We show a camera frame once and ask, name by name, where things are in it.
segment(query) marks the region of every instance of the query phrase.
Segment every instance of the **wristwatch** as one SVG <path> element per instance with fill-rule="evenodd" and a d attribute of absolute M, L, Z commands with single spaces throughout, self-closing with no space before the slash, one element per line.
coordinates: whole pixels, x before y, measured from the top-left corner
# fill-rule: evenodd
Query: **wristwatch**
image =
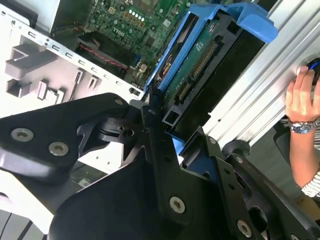
<path fill-rule="evenodd" d="M 291 122 L 289 119 L 289 128 L 292 132 L 297 134 L 307 134 L 317 127 L 318 118 L 315 121 L 298 121 Z"/>

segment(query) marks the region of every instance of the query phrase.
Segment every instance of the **shirt cuff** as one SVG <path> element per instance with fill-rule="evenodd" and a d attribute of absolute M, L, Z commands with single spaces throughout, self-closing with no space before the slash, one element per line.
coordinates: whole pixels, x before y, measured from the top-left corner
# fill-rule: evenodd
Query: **shirt cuff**
<path fill-rule="evenodd" d="M 315 196 L 318 196 L 320 193 L 320 171 L 316 173 L 314 178 L 302 188 L 302 192 L 313 198 Z"/>

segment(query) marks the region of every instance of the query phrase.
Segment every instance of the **person's hand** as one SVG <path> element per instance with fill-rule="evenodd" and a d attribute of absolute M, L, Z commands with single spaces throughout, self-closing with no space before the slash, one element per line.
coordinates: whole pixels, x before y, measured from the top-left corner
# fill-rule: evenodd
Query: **person's hand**
<path fill-rule="evenodd" d="M 285 113 L 291 122 L 313 122 L 320 116 L 320 81 L 317 82 L 312 100 L 314 70 L 301 67 L 300 73 L 286 91 Z"/>

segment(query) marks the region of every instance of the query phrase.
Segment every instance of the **silver screw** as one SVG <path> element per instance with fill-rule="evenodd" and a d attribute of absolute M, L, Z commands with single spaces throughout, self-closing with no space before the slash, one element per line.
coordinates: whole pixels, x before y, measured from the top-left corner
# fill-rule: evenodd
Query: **silver screw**
<path fill-rule="evenodd" d="M 236 225 L 238 226 L 238 229 L 240 230 L 240 232 L 245 235 L 248 239 L 251 238 L 252 233 L 251 233 L 251 229 L 248 226 L 248 224 L 246 224 L 244 221 L 239 220 Z"/>
<path fill-rule="evenodd" d="M 170 198 L 169 203 L 170 203 L 170 207 L 172 208 L 172 210 L 178 214 L 183 214 L 186 210 L 186 206 L 185 206 L 184 201 L 182 201 L 177 196 L 172 196 Z"/>
<path fill-rule="evenodd" d="M 27 128 L 16 128 L 11 132 L 11 137 L 19 142 L 29 142 L 34 138 L 34 133 Z"/>
<path fill-rule="evenodd" d="M 57 157 L 63 157 L 69 152 L 69 147 L 63 142 L 53 142 L 49 145 L 49 152 Z"/>
<path fill-rule="evenodd" d="M 291 239 L 292 239 L 292 240 L 299 240 L 299 238 L 297 238 L 297 236 L 294 235 L 294 234 L 291 234 Z"/>
<path fill-rule="evenodd" d="M 214 140 L 212 137 L 209 137 L 209 141 L 210 141 L 210 143 L 212 143 L 212 144 L 217 144 L 217 141 Z"/>
<path fill-rule="evenodd" d="M 121 100 L 119 100 L 119 99 L 116 99 L 116 100 L 114 100 L 115 101 L 115 103 L 116 104 L 119 104 L 119 105 L 123 105 L 124 103 L 121 101 Z"/>
<path fill-rule="evenodd" d="M 153 115 L 156 115 L 156 112 L 153 111 L 152 109 L 149 109 L 149 113 L 153 114 Z"/>
<path fill-rule="evenodd" d="M 244 163 L 244 161 L 242 160 L 242 158 L 239 157 L 239 156 L 237 156 L 237 157 L 235 158 L 235 160 L 236 160 L 238 163 L 240 163 L 240 164 L 243 164 L 243 163 Z"/>

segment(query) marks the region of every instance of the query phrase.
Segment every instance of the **green circuit board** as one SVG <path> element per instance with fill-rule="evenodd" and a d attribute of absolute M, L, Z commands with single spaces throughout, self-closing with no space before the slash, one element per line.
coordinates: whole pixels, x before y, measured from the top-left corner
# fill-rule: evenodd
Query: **green circuit board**
<path fill-rule="evenodd" d="M 218 21 L 212 20 L 203 30 L 168 86 L 163 99 L 164 107 L 172 101 L 182 101 L 192 87 L 192 82 L 197 78 L 201 69 L 218 47 L 214 38 L 217 35 L 216 29 L 218 25 Z"/>
<path fill-rule="evenodd" d="M 212 0 L 97 0 L 86 29 L 98 31 L 141 56 L 145 83 L 191 4 Z M 233 0 L 221 0 L 224 4 Z"/>

